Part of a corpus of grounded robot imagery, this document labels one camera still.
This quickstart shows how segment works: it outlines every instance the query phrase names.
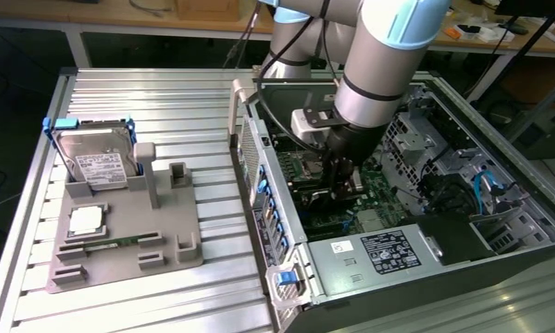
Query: hard drive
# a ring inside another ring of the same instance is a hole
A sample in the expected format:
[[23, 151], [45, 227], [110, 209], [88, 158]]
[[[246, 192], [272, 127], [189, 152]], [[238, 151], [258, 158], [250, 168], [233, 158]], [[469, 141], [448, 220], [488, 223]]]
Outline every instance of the hard drive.
[[50, 139], [73, 182], [88, 182], [96, 191], [128, 186], [140, 175], [133, 157], [134, 124], [129, 120], [57, 119]]

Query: motherboard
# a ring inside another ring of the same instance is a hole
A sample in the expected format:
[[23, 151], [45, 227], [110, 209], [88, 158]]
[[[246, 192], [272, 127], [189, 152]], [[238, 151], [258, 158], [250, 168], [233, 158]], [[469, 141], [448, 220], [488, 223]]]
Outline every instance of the motherboard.
[[277, 160], [290, 190], [304, 232], [309, 241], [392, 228], [408, 215], [396, 199], [377, 162], [368, 159], [363, 167], [367, 190], [351, 200], [332, 205], [309, 204], [321, 189], [321, 159], [306, 151], [277, 153]]

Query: barcode sticker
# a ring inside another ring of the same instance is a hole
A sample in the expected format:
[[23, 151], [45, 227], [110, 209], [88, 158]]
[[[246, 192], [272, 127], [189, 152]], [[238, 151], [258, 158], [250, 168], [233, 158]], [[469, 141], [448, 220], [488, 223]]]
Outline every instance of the barcode sticker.
[[128, 181], [118, 153], [76, 156], [76, 161], [89, 185]]

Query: robotic arm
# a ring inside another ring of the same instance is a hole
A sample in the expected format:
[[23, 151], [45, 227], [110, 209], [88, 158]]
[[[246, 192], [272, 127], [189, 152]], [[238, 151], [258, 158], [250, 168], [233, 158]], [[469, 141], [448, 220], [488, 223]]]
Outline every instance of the robotic arm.
[[[265, 78], [309, 77], [309, 58], [323, 56], [325, 49], [335, 61], [345, 63], [331, 112], [337, 124], [329, 126], [323, 154], [331, 199], [343, 200], [363, 191], [361, 164], [379, 145], [449, 0], [260, 1], [277, 6]], [[308, 25], [309, 16], [319, 19]], [[329, 21], [325, 45], [319, 38], [321, 20]], [[282, 52], [304, 24], [306, 30]], [[293, 118], [300, 118], [298, 111]], [[302, 140], [309, 137], [308, 130], [324, 131], [306, 125], [305, 130], [292, 126]]]

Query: table leg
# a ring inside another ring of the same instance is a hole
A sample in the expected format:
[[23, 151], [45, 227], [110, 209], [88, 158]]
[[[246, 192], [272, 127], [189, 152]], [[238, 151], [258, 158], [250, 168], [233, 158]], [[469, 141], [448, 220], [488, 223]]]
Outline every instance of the table leg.
[[69, 24], [65, 26], [65, 37], [67, 38], [67, 44], [72, 50], [73, 61], [76, 62], [76, 67], [88, 68], [90, 65], [90, 57], [88, 50], [85, 49], [82, 31], [77, 24]]
[[543, 100], [539, 102], [539, 104], [535, 105], [532, 110], [527, 112], [527, 115], [524, 118], [521, 118], [519, 121], [513, 122], [507, 130], [504, 130], [504, 136], [505, 139], [508, 139], [509, 142], [516, 141], [520, 134], [527, 130], [528, 126], [532, 124], [532, 122], [539, 117], [540, 113], [543, 113], [549, 107], [551, 104], [555, 102], [555, 88], [551, 90], [548, 95], [543, 98]]
[[472, 89], [471, 94], [465, 98], [467, 102], [475, 101], [479, 99], [479, 97], [481, 97], [481, 94], [489, 87], [491, 83], [495, 81], [499, 73], [501, 73], [501, 70], [504, 69], [505, 65], [508, 64], [509, 60], [513, 58], [515, 55], [516, 53], [511, 52], [499, 56], [499, 58], [491, 65], [489, 70], [487, 71], [481, 80], [479, 81], [477, 85]]

